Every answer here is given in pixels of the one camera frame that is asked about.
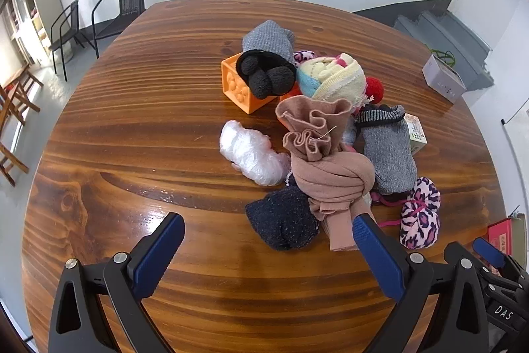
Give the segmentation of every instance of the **red ball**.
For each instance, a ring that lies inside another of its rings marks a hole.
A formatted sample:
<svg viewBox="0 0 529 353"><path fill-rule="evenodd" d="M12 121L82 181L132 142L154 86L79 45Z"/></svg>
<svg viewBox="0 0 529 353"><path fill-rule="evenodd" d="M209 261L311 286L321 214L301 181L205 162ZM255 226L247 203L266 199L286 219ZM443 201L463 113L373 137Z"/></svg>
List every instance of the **red ball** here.
<svg viewBox="0 0 529 353"><path fill-rule="evenodd" d="M366 95L367 97L373 97L374 99L371 101L372 104L378 104L380 101L382 101L382 98L384 97L384 86L380 82L378 78L374 78L372 76L369 76L366 78L367 82L367 88L366 88Z"/></svg>

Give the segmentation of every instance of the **metal screw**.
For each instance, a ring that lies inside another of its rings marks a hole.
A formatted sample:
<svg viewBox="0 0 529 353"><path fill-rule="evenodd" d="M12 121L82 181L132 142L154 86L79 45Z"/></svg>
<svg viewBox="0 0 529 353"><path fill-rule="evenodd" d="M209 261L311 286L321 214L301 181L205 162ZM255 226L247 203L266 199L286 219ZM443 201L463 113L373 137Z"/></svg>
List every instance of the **metal screw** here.
<svg viewBox="0 0 529 353"><path fill-rule="evenodd" d="M75 265L77 265L77 259L72 258L68 259L64 266L68 269L72 269Z"/></svg>
<svg viewBox="0 0 529 353"><path fill-rule="evenodd" d="M472 262L470 260L468 260L467 258L463 258L463 259L461 259L461 266L464 269L470 269L470 268L472 268Z"/></svg>
<svg viewBox="0 0 529 353"><path fill-rule="evenodd" d="M123 263L125 260L127 260L127 253L120 251L114 255L114 262L116 263Z"/></svg>
<svg viewBox="0 0 529 353"><path fill-rule="evenodd" d="M413 263L422 263L424 261L424 257L420 253L412 253L409 258Z"/></svg>

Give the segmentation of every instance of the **staircase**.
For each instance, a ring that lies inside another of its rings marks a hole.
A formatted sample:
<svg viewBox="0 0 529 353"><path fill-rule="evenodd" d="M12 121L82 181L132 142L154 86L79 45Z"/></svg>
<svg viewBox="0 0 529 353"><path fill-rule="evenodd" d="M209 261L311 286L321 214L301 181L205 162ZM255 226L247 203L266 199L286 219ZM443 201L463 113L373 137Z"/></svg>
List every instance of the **staircase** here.
<svg viewBox="0 0 529 353"><path fill-rule="evenodd" d="M421 41L431 50L450 51L456 59L453 69L467 90L485 89L494 84L485 68L490 48L450 11L440 17L423 11L416 22L398 16L393 27Z"/></svg>

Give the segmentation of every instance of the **plastic wrap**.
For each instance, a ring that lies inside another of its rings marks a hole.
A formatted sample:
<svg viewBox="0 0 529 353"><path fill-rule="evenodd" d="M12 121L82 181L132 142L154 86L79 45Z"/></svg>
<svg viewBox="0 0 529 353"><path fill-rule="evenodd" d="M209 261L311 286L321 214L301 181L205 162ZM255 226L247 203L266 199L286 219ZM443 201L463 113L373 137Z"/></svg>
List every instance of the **plastic wrap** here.
<svg viewBox="0 0 529 353"><path fill-rule="evenodd" d="M221 132L221 154L232 167L260 186L281 183L290 170L290 155L276 153L268 136L245 129L236 120L226 122Z"/></svg>

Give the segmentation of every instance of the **wooden table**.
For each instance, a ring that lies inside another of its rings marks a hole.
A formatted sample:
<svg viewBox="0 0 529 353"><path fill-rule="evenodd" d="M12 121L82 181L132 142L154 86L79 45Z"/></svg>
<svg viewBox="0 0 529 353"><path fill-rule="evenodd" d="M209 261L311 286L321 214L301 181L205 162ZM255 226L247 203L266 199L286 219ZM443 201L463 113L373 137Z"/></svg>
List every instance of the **wooden table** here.
<svg viewBox="0 0 529 353"><path fill-rule="evenodd" d="M186 237L144 305L176 351L357 352L371 341L393 302L359 252L330 252L324 233L305 249L277 252L253 231L244 205L266 188L219 153L227 120L269 135L281 150L285 129L272 102L246 115L221 89L220 62L266 19L294 31L296 48L350 53L385 86L387 104L419 116L428 144L419 174L442 193L441 231L425 250L469 245L502 218L498 180L463 101L430 89L425 46L345 11L289 0L177 0L153 5L105 51L66 105L37 171L23 237L28 315L42 353L64 262L99 262L129 251L168 211ZM377 207L379 220L399 217ZM397 236L397 228L387 232ZM432 311L428 303L417 342ZM109 301L105 311L131 347Z"/></svg>

